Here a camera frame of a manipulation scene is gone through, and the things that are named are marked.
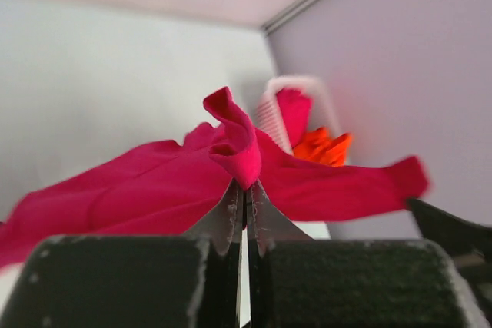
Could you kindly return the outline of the white plastic laundry basket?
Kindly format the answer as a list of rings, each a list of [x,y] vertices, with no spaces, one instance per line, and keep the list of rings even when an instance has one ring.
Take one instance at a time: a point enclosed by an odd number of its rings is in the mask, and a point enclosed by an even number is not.
[[[256,121],[289,155],[332,167],[349,163],[352,136],[340,128],[328,92],[317,78],[285,75],[269,80]]]

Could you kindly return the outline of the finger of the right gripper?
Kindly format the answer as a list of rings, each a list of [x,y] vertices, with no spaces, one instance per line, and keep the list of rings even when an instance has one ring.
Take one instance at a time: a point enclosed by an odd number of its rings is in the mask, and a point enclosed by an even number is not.
[[[450,256],[476,254],[491,258],[491,227],[454,216],[420,199],[407,200],[423,238],[439,244]]]

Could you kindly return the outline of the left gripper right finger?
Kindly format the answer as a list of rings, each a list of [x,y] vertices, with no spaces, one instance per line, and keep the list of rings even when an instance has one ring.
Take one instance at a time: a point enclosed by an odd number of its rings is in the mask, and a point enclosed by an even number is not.
[[[489,327],[491,258],[409,240],[315,240],[254,184],[251,327]]]

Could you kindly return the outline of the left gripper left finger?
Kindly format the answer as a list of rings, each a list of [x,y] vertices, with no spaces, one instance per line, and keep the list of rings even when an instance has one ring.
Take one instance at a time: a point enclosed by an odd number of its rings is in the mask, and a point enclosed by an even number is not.
[[[243,191],[179,236],[59,235],[26,260],[3,327],[237,327]]]

